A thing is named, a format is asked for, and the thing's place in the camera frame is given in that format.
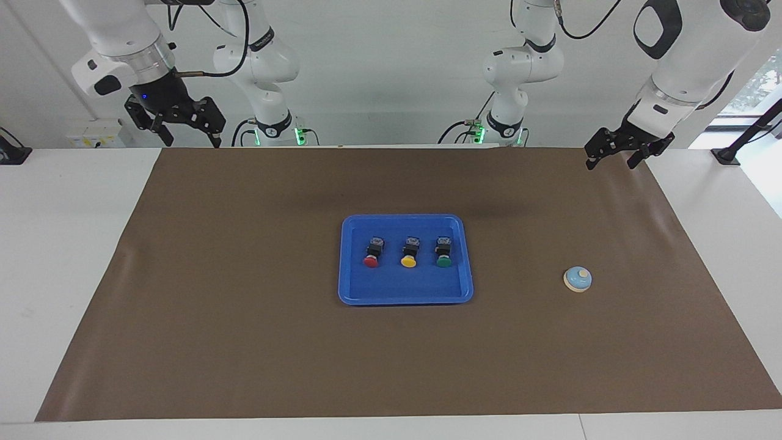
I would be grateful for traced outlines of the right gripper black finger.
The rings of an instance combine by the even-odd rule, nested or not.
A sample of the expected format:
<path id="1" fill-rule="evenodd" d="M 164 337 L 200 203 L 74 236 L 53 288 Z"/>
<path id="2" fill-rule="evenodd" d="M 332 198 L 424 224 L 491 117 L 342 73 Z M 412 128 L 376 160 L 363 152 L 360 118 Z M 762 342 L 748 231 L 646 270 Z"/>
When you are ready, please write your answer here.
<path id="1" fill-rule="evenodd" d="M 156 114 L 154 118 L 151 117 L 147 109 L 142 106 L 136 97 L 128 97 L 125 102 L 125 109 L 139 130 L 150 131 L 156 134 L 166 147 L 171 147 L 173 134 L 170 133 L 168 127 L 164 124 L 164 114 Z"/>
<path id="2" fill-rule="evenodd" d="M 226 119 L 211 97 L 185 103 L 182 114 L 190 128 L 195 128 L 207 136 L 212 148 L 221 147 Z"/>

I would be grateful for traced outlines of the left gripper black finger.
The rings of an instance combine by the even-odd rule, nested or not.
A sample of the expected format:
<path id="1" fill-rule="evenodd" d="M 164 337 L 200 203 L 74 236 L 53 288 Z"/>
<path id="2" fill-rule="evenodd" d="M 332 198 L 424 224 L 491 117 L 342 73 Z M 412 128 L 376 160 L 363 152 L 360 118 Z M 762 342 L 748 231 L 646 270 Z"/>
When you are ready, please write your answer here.
<path id="1" fill-rule="evenodd" d="M 628 168 L 635 169 L 639 164 L 645 161 L 645 159 L 648 159 L 651 156 L 662 155 L 674 139 L 674 133 L 670 133 L 667 137 L 657 139 L 656 141 L 647 141 L 633 137 L 633 139 L 629 141 L 629 145 L 633 147 L 634 152 L 626 161 Z"/>
<path id="2" fill-rule="evenodd" d="M 585 145 L 588 170 L 594 170 L 599 161 L 623 151 L 625 134 L 619 131 L 598 129 Z"/>

